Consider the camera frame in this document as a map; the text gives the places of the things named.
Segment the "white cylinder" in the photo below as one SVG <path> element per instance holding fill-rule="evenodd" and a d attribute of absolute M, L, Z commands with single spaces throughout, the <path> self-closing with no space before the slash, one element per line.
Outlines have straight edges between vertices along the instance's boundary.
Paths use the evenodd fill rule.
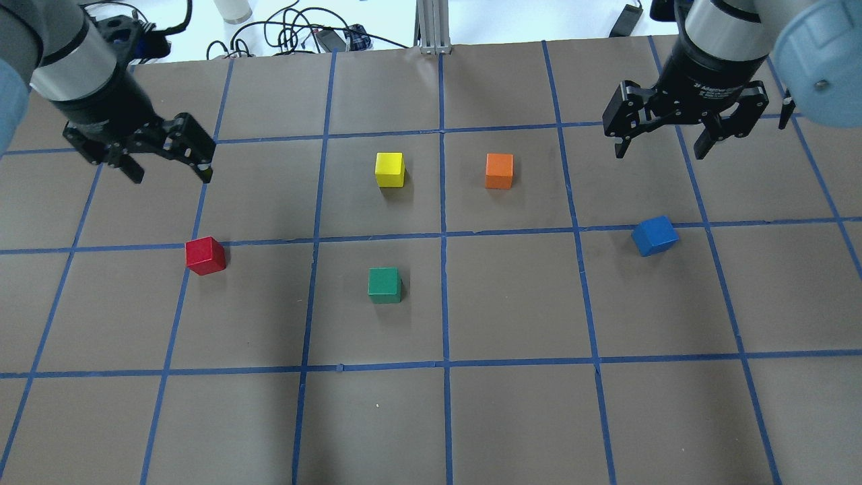
<path fill-rule="evenodd" d="M 218 12 L 227 23 L 243 23 L 252 16 L 248 0 L 213 0 Z"/>

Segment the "green cube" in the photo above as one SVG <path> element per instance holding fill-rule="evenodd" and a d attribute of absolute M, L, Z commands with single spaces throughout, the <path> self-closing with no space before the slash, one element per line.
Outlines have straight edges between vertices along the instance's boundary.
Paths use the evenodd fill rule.
<path fill-rule="evenodd" d="M 401 303 L 401 278 L 398 268 L 368 270 L 368 296 L 374 303 Z"/>

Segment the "table surface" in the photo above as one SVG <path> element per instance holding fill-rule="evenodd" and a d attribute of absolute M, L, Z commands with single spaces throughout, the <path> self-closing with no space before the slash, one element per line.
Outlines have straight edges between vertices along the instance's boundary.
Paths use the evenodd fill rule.
<path fill-rule="evenodd" d="M 604 105 L 672 43 L 138 67 L 214 134 L 207 186 L 84 163 L 34 98 L 0 161 L 3 485 L 857 482 L 862 131 L 779 131 L 765 65 L 746 139 L 617 160 Z M 681 240 L 641 258 L 662 214 Z M 185 270 L 199 236 L 227 270 Z"/>

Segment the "cube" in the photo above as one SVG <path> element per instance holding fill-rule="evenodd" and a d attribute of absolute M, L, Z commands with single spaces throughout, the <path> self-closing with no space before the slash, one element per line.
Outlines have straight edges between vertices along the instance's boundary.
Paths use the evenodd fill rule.
<path fill-rule="evenodd" d="M 510 189 L 515 177 L 515 156 L 512 154 L 488 154 L 485 162 L 485 188 Z"/>
<path fill-rule="evenodd" d="M 378 186 L 403 187 L 404 172 L 404 154 L 378 154 L 374 164 L 374 177 L 378 180 Z"/>
<path fill-rule="evenodd" d="M 660 216 L 638 224 L 634 228 L 632 239 L 637 244 L 640 255 L 647 257 L 670 249 L 679 241 L 679 235 L 673 229 L 671 219 Z"/>
<path fill-rule="evenodd" d="M 401 302 L 401 278 L 398 268 L 368 270 L 368 297 L 376 304 Z"/>
<path fill-rule="evenodd" d="M 205 274 L 222 271 L 227 267 L 224 248 L 211 236 L 188 241 L 185 244 L 185 266 L 195 273 Z"/>

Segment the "blue cube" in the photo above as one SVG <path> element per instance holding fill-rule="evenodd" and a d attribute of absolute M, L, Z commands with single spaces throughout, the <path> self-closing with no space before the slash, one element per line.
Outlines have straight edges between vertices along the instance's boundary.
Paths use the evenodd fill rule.
<path fill-rule="evenodd" d="M 638 224 L 634 228 L 632 239 L 638 245 L 640 255 L 647 257 L 670 249 L 679 241 L 679 235 L 673 229 L 671 219 L 660 216 Z"/>

